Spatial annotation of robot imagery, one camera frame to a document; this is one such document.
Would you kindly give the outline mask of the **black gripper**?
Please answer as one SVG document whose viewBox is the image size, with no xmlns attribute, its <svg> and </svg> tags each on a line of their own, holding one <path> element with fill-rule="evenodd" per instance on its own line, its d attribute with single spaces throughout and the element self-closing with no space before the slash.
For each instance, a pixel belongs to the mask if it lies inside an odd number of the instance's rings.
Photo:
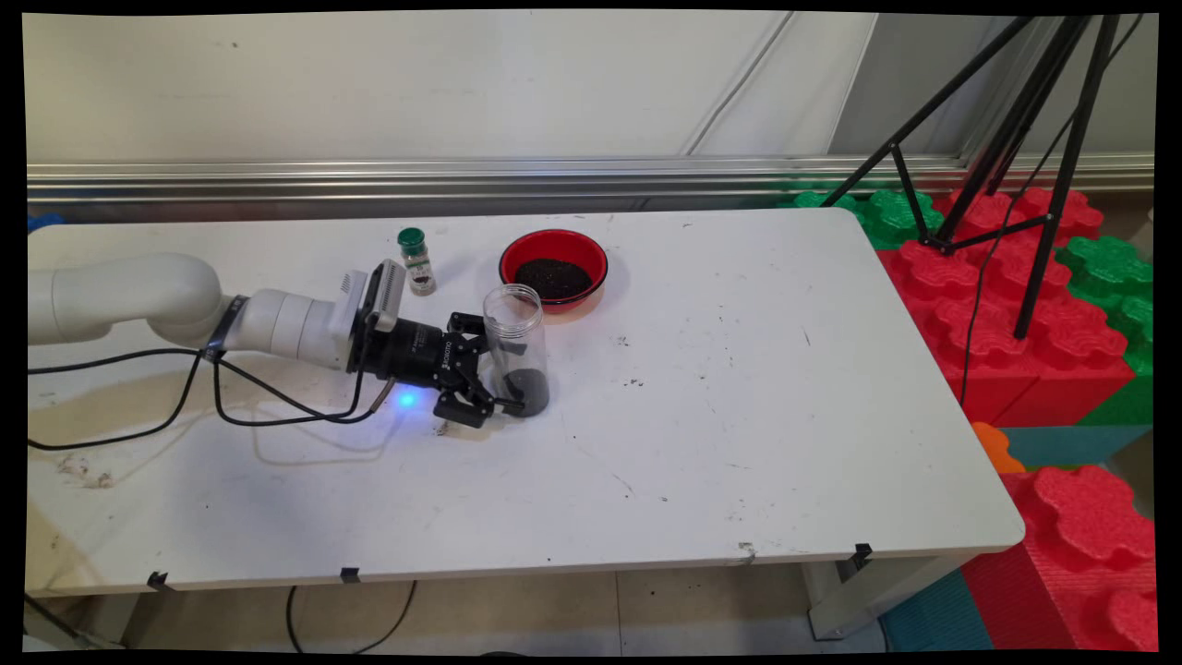
<svg viewBox="0 0 1182 665">
<path fill-rule="evenodd" d="M 486 387 L 478 376 L 478 358 L 491 352 L 522 357 L 526 350 L 527 344 L 489 337 L 482 317 L 461 312 L 452 313 L 446 330 L 400 319 L 389 332 L 379 332 L 374 322 L 364 322 L 353 343 L 349 371 L 374 374 L 381 382 L 439 389 L 435 417 L 481 429 L 496 408 L 517 413 L 525 403 Z"/>
</svg>

